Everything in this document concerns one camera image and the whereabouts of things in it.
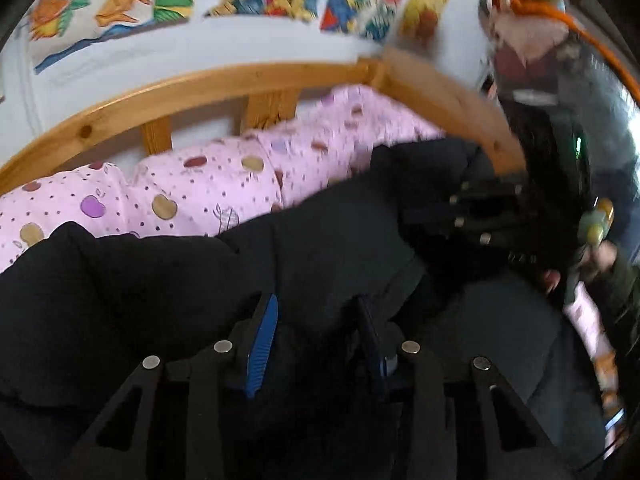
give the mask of green leaf drawing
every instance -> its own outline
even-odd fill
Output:
[[[193,0],[156,0],[156,7],[191,7]]]
[[[67,8],[68,10],[82,9],[83,7],[86,7],[90,4],[91,2],[89,0],[71,0],[71,3]]]
[[[58,35],[60,38],[65,35],[66,30],[69,28],[73,13],[67,8],[62,14],[60,14],[60,22],[58,23]]]
[[[184,16],[180,12],[168,9],[154,9],[154,19],[156,22],[175,22],[177,20],[183,20]]]

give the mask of wooden bed frame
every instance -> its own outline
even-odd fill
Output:
[[[355,64],[251,64],[166,79],[84,110],[31,142],[0,169],[0,194],[49,176],[73,157],[140,126],[149,155],[172,148],[171,115],[248,97],[242,129],[267,128],[295,117],[300,91],[366,84],[404,103],[451,135],[478,142],[497,173],[521,171],[524,158],[500,110],[401,52]]]

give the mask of wood knot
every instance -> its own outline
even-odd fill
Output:
[[[80,137],[81,139],[88,139],[91,136],[91,132],[94,129],[89,125],[85,124],[82,128],[80,128]]]

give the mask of silver rivet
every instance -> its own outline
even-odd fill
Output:
[[[219,354],[226,354],[227,352],[231,351],[233,347],[234,344],[228,339],[220,340],[215,345],[213,345],[213,349]]]
[[[149,355],[142,360],[142,367],[147,370],[153,370],[160,364],[160,358],[157,355]]]
[[[408,354],[417,354],[420,351],[420,345],[415,341],[405,341],[400,345],[403,352]]]
[[[486,357],[478,356],[474,359],[474,366],[478,370],[488,370],[491,368],[491,361]]]

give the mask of orange rope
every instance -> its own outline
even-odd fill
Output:
[[[624,84],[629,93],[636,100],[636,104],[640,105],[640,85],[628,70],[620,63],[613,51],[596,38],[584,30],[571,16],[562,12],[557,7],[548,2],[534,0],[511,0],[511,9],[515,14],[522,16],[545,16],[553,20],[565,23],[570,30],[576,32],[586,41],[591,43],[604,57],[608,65],[616,72],[620,81]]]

